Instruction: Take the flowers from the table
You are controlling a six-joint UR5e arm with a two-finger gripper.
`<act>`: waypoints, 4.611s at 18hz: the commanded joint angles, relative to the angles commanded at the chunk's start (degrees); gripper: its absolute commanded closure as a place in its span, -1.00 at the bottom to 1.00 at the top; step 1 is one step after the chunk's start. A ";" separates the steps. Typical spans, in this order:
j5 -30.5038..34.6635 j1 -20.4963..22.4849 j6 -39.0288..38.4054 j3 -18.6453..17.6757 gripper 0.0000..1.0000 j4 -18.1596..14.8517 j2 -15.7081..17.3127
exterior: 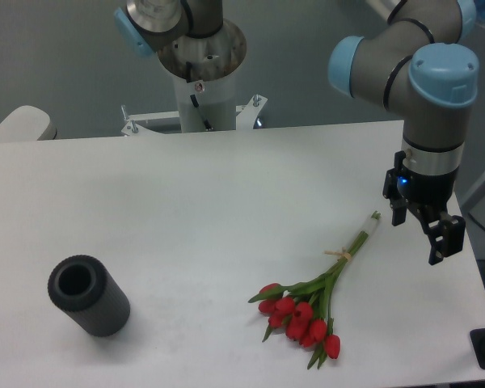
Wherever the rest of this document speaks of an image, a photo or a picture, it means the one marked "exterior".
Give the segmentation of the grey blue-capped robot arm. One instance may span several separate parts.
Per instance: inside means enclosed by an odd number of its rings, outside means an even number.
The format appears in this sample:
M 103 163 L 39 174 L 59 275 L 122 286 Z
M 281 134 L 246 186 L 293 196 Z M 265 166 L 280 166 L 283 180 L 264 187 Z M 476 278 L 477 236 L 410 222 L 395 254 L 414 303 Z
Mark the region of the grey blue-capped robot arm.
M 448 211 L 478 95 L 479 59 L 462 45 L 477 18 L 472 1 L 401 1 L 373 39 L 348 36 L 333 49 L 329 83 L 403 120 L 402 145 L 383 195 L 392 223 L 408 214 L 438 264 L 462 250 L 466 223 Z

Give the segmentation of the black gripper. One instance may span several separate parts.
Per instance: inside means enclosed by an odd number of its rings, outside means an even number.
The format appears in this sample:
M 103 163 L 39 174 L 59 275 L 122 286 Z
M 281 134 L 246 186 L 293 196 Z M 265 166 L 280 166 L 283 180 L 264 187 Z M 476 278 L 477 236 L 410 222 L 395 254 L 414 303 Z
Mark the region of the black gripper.
M 436 265 L 463 249 L 466 221 L 447 213 L 458 170 L 422 175 L 403 167 L 405 158 L 403 150 L 395 153 L 394 167 L 386 172 L 382 195 L 390 202 L 393 226 L 405 222 L 407 208 L 418 217 L 431 246 L 428 263 Z

